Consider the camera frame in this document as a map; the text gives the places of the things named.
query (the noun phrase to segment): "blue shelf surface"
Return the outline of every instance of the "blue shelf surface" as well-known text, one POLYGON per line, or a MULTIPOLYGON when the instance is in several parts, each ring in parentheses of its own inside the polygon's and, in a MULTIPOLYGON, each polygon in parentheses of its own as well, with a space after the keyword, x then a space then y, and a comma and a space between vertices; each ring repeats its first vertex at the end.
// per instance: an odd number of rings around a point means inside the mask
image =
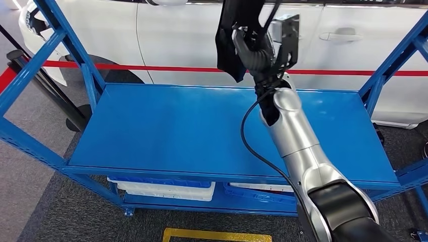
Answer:
POLYGON ((125 206, 134 208, 297 216, 295 203, 286 205, 227 195, 222 183, 216 184, 209 202, 130 194, 125 195, 124 202, 125 206))
MULTIPOLYGON (((399 186, 357 92, 298 93, 326 155, 349 180, 399 186)), ((279 177, 241 141, 242 117, 255 100, 252 88, 107 84, 67 168, 254 183, 279 177)), ((248 143, 285 171, 258 113, 245 125, 248 143)))

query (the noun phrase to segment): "gray carpet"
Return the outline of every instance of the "gray carpet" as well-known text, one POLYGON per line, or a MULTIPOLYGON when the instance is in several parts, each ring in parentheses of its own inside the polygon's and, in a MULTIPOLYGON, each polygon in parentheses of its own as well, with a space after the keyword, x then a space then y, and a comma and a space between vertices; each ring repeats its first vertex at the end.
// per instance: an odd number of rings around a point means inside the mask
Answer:
MULTIPOLYGON (((18 0, 21 5, 25 5, 27 1, 18 0)), ((0 24, 25 47, 18 27, 20 12, 9 10, 3 3, 4 1, 0 0, 0 24)), ((7 66, 6 54, 14 49, 0 34, 0 73, 3 73, 7 66)), ((74 133, 65 127, 65 115, 58 112, 57 107, 32 83, 24 89, 5 117, 61 155, 74 136, 74 133)), ((16 241, 53 173, 41 162, 34 161, 19 150, 0 142, 1 242, 16 241)))
MULTIPOLYGON (((395 169, 420 159, 427 124, 414 130, 382 127, 382 131, 395 169)), ((72 153, 78 139, 79 134, 66 155, 72 153)), ((408 228, 428 230, 427 217, 412 191, 381 201, 377 208, 382 225, 399 241, 412 241, 408 228)), ((128 218, 122 210, 58 174, 52 177, 18 241, 162 241, 166 227, 269 234, 273 241, 307 241, 305 234, 300 234, 297 218, 292 217, 138 209, 128 218)))

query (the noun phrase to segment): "blue plastic crate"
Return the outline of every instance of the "blue plastic crate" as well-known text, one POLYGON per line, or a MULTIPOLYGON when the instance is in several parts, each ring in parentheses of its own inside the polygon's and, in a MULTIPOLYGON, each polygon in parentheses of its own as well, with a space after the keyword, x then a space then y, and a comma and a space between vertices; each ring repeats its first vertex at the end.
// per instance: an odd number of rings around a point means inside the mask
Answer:
POLYGON ((223 183, 225 187, 225 193, 232 196, 245 197, 257 199, 264 202, 274 202, 274 203, 282 203, 287 205, 296 204, 296 199, 293 193, 268 193, 261 192, 258 190, 247 189, 247 188, 237 188, 231 186, 229 183, 223 183))
POLYGON ((191 188, 211 187, 210 181, 156 179, 156 178, 149 178, 149 177, 132 177, 132 176, 109 176, 109 179, 119 180, 121 182, 151 183, 151 184, 172 185, 172 186, 191 187, 191 188))

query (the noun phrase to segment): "black cable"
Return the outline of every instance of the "black cable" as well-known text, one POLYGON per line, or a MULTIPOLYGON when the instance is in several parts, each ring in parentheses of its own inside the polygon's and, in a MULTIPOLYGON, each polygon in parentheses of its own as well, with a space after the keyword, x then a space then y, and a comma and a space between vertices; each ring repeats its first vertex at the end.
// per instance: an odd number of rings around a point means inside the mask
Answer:
POLYGON ((266 23, 264 24, 261 31, 257 34, 257 39, 256 39, 255 45, 254 45, 256 48, 258 48, 260 46, 260 43, 263 40, 264 35, 268 32, 269 25, 271 24, 272 19, 274 19, 275 14, 277 13, 277 10, 280 7, 280 5, 281 5, 281 0, 276 0, 274 8, 272 9, 271 14, 267 18, 266 23))
POLYGON ((24 54, 28 57, 30 57, 30 55, 24 50, 24 48, 22 48, 22 46, 6 31, 6 29, 3 28, 3 26, 0 24, 0 33, 2 33, 6 39, 8 39, 8 41, 16 48, 16 49, 20 49, 22 50, 22 52, 24 52, 24 54))
POLYGON ((242 122, 241 122, 241 139, 242 139, 242 142, 244 143, 245 147, 248 149, 248 151, 251 152, 251 154, 253 154, 255 157, 257 157, 259 160, 263 161, 265 164, 270 166, 272 169, 276 170, 288 182, 288 184, 291 186, 291 188, 294 191, 294 195, 297 197, 297 200, 299 201, 300 205, 302 206, 302 210, 305 214, 307 221, 310 224, 310 228, 312 230, 313 235, 315 236, 316 241, 318 241, 318 235, 316 234, 315 227, 313 226, 313 224, 310 220, 309 214, 306 210, 305 204, 303 203, 303 199, 302 199, 301 195, 297 192, 296 186, 291 182, 290 178, 281 169, 279 169, 276 165, 274 165, 273 163, 271 163, 270 161, 265 159, 263 156, 258 154, 255 150, 253 150, 245 138, 244 126, 245 126, 245 121, 248 118, 248 115, 265 97, 267 97, 267 95, 271 94, 274 90, 275 90, 275 87, 270 88, 267 92, 265 92, 263 95, 261 95, 256 100, 256 102, 253 103, 250 106, 250 108, 247 110, 247 112, 245 113, 244 118, 242 119, 242 122))

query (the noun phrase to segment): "car door handle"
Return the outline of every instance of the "car door handle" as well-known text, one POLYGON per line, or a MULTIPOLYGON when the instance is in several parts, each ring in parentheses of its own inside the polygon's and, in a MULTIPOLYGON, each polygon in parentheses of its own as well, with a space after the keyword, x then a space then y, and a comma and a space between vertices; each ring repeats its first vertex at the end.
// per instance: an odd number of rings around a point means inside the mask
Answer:
POLYGON ((354 28, 338 28, 334 32, 322 33, 319 35, 319 38, 322 40, 328 41, 359 41, 363 39, 362 35, 356 34, 354 28))

